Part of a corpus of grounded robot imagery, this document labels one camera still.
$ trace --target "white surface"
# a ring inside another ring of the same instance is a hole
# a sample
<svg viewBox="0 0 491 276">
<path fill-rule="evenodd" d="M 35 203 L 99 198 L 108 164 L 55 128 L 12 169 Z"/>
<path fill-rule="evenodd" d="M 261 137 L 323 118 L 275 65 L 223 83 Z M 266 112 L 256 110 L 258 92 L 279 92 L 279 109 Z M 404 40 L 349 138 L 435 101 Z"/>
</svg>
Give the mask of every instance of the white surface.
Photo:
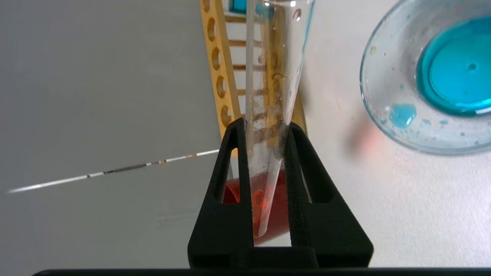
<svg viewBox="0 0 491 276">
<path fill-rule="evenodd" d="M 303 72 L 309 137 L 374 244 L 371 266 L 491 266 L 491 154 L 423 155 L 367 119 L 361 57 L 394 3 L 317 1 Z"/>
<path fill-rule="evenodd" d="M 188 241 L 216 158 L 0 193 L 0 275 L 189 267 Z"/>
<path fill-rule="evenodd" d="M 0 49 L 1 188 L 220 145 L 198 1 L 2 0 Z"/>
</svg>

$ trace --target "red liquid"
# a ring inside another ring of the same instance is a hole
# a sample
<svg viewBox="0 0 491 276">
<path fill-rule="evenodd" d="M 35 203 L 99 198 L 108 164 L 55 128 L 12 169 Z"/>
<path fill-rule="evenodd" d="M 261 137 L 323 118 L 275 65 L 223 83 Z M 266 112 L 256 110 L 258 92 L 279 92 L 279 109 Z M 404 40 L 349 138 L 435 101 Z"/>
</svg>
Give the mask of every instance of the red liquid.
<svg viewBox="0 0 491 276">
<path fill-rule="evenodd" d="M 239 179 L 232 179 L 227 182 L 227 189 L 225 191 L 225 198 L 223 202 L 230 204 L 237 203 L 239 201 Z M 252 228 L 253 232 L 255 233 L 258 233 L 259 231 L 259 222 L 261 221 L 260 215 L 267 211 L 263 208 L 271 209 L 270 219 L 268 221 L 268 230 L 263 236 L 254 238 L 255 245 L 259 245 L 263 242 L 269 241 L 275 237 L 287 233 L 290 230 L 288 225 L 287 195 L 284 171 L 280 171 L 278 175 L 278 181 L 276 184 L 276 189 L 274 191 L 273 203 L 271 206 L 265 206 L 264 192 L 262 190 L 255 191 L 252 194 L 251 202 L 253 214 L 256 214 L 256 216 L 252 218 Z"/>
</svg>

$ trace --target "blue liquid droplet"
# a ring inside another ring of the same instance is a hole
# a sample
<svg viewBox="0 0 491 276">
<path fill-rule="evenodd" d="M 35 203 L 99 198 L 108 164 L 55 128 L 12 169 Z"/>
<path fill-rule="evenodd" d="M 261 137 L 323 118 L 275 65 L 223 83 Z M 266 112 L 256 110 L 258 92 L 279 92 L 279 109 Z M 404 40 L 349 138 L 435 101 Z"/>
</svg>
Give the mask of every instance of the blue liquid droplet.
<svg viewBox="0 0 491 276">
<path fill-rule="evenodd" d="M 389 119 L 398 128 L 408 127 L 416 118 L 416 107 L 412 104 L 393 104 Z"/>
</svg>

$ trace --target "gray wall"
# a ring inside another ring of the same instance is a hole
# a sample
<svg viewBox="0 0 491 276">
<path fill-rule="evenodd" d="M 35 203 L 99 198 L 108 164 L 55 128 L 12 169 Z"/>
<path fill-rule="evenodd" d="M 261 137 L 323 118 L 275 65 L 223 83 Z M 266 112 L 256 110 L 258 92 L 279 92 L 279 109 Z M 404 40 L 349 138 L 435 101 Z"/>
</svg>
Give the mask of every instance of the gray wall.
<svg viewBox="0 0 491 276">
<path fill-rule="evenodd" d="M 186 267 L 216 155 L 5 192 L 217 149 L 214 106 L 198 1 L 0 1 L 0 274 Z"/>
</svg>

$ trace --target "white table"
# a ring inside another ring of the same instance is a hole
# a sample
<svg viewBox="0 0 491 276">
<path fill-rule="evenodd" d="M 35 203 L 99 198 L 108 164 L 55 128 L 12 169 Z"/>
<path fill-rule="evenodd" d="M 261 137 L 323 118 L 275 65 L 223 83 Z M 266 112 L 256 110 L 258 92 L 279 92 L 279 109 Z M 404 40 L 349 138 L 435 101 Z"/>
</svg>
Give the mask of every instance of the white table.
<svg viewBox="0 0 491 276">
<path fill-rule="evenodd" d="M 303 79 L 309 137 L 374 244 L 371 266 L 491 266 L 491 154 L 410 151 L 361 101 L 364 48 L 395 2 L 317 1 Z M 363 148 L 354 155 L 353 136 Z"/>
</svg>

